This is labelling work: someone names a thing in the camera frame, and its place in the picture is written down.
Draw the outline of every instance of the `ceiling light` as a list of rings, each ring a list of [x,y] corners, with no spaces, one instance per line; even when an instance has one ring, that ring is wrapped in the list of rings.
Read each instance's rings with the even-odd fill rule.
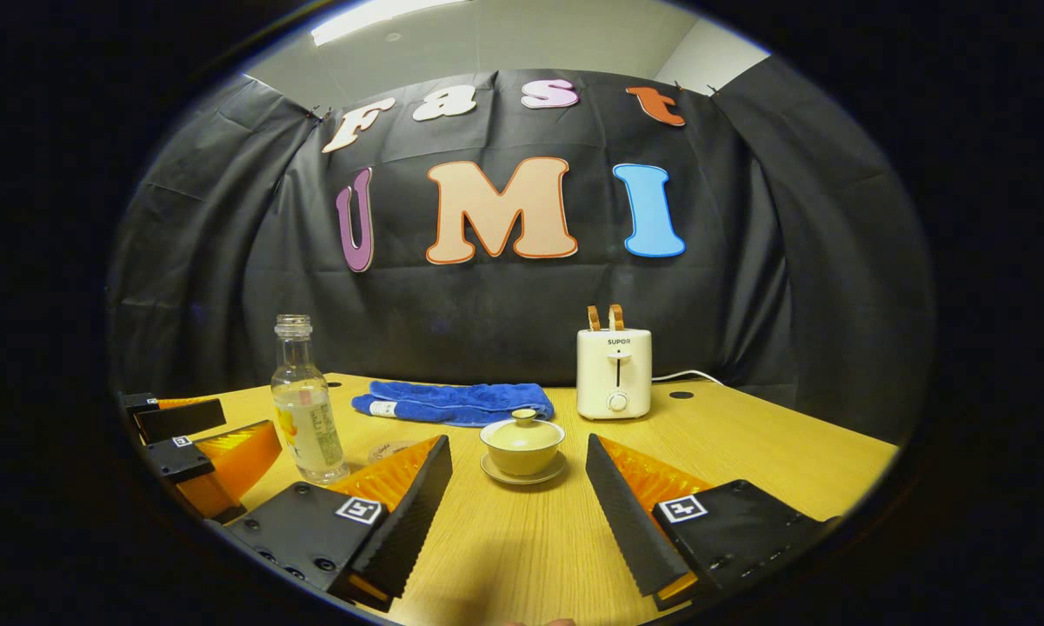
[[[397,16],[422,10],[422,8],[438,7],[441,4],[469,2],[470,0],[370,0],[340,13],[316,28],[312,28],[311,34],[314,37],[314,44],[322,46],[331,40],[338,39],[338,37]]]

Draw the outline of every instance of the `saucer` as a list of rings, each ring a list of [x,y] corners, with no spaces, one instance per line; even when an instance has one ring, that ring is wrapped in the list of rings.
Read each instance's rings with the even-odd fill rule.
[[[548,466],[544,471],[533,473],[529,476],[512,476],[508,473],[501,471],[495,466],[495,463],[491,462],[491,453],[488,452],[485,455],[479,459],[479,467],[482,467],[482,472],[487,476],[494,478],[499,481],[499,483],[509,483],[509,484],[535,484],[535,483],[545,483],[546,480],[556,478],[564,472],[565,467],[569,466],[569,459],[564,455],[564,452],[556,451],[556,456],[553,456],[552,462],[548,463]]]

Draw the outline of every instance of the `wall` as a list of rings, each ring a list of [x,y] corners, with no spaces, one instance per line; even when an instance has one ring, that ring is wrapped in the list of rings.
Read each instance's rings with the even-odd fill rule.
[[[713,92],[708,86],[720,89],[766,56],[767,51],[723,25],[701,19],[684,35],[654,80],[669,85],[678,81],[685,89],[711,96]]]

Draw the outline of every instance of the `power cord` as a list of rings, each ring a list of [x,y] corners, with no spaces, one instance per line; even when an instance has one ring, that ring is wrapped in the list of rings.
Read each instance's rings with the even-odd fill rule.
[[[683,372],[669,374],[667,377],[656,377],[656,378],[654,378],[652,382],[662,381],[662,380],[669,380],[669,379],[673,379],[673,378],[677,378],[677,377],[683,377],[683,376],[685,376],[685,374],[696,374],[696,376],[704,377],[705,379],[714,381],[717,384],[722,384],[718,379],[716,379],[716,377],[711,376],[711,374],[701,372],[698,369],[686,369],[686,371],[683,371]]]

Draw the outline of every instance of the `letter m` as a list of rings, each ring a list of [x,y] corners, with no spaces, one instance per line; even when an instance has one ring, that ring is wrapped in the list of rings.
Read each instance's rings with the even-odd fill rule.
[[[430,263],[462,263],[475,257],[475,246],[464,238],[465,219],[491,257],[506,246],[514,222],[522,217],[522,236],[514,243],[518,257],[556,259],[576,252],[564,217],[561,180],[569,164],[564,159],[525,159],[499,194],[479,166],[471,162],[445,163],[428,171],[441,189],[437,242],[425,250]]]

